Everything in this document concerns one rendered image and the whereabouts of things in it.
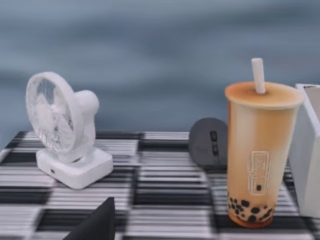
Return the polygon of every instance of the black and white checkered cloth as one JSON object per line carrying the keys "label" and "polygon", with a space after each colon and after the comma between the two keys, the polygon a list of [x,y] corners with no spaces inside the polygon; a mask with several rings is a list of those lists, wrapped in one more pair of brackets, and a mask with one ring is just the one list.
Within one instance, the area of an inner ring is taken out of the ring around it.
{"label": "black and white checkered cloth", "polygon": [[299,216],[287,166],[272,224],[240,227],[227,216],[226,170],[205,172],[189,157],[187,132],[98,132],[112,174],[72,190],[36,166],[43,145],[19,132],[0,153],[0,240],[61,240],[108,197],[116,240],[313,240],[320,219]]}

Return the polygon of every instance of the white box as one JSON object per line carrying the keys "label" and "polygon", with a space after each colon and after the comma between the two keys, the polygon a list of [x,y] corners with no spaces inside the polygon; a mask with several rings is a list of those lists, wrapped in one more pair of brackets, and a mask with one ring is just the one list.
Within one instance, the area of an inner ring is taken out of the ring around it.
{"label": "white box", "polygon": [[304,94],[289,151],[299,212],[320,218],[320,85],[296,84]]}

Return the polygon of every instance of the black round object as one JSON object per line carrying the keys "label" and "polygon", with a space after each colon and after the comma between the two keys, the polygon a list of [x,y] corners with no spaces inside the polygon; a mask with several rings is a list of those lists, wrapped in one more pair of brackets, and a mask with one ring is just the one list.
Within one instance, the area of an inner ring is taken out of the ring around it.
{"label": "black round object", "polygon": [[197,121],[189,132],[189,154],[202,168],[227,166],[228,127],[216,118]]}

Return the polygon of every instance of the blurry water background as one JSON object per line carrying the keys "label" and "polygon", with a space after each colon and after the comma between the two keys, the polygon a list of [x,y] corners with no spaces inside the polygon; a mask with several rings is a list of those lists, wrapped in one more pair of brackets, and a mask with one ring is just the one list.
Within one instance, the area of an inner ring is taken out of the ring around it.
{"label": "blurry water background", "polygon": [[25,88],[54,71],[100,100],[97,130],[188,131],[226,121],[224,89],[251,81],[320,84],[320,1],[2,0],[0,147],[30,130]]}

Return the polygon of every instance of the desk fan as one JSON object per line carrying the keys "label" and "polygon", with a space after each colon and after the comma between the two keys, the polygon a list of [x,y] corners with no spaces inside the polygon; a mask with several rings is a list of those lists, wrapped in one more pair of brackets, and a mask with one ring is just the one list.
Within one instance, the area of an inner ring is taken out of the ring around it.
{"label": "desk fan", "polygon": [[112,172],[112,155],[94,147],[99,100],[92,91],[75,93],[58,74],[38,73],[28,81],[26,109],[46,147],[36,152],[40,170],[72,189],[83,189]]}

